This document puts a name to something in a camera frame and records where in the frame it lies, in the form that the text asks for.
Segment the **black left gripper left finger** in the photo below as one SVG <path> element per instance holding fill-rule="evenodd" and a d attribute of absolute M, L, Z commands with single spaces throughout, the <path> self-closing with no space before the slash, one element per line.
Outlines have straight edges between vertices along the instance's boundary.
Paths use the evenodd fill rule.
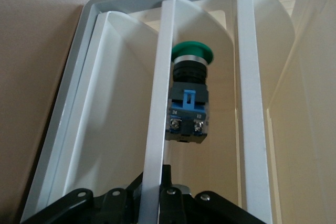
<path fill-rule="evenodd" d="M 126 188 L 95 197 L 90 189 L 75 189 L 23 223 L 135 223 L 139 214 L 143 174 Z"/>

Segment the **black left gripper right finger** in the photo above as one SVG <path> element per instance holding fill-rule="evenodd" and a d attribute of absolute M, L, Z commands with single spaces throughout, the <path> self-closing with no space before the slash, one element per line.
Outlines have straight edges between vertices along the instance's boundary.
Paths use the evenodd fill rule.
<path fill-rule="evenodd" d="M 159 223 L 263 223 L 213 191 L 195 197 L 172 184 L 171 166 L 163 165 Z"/>

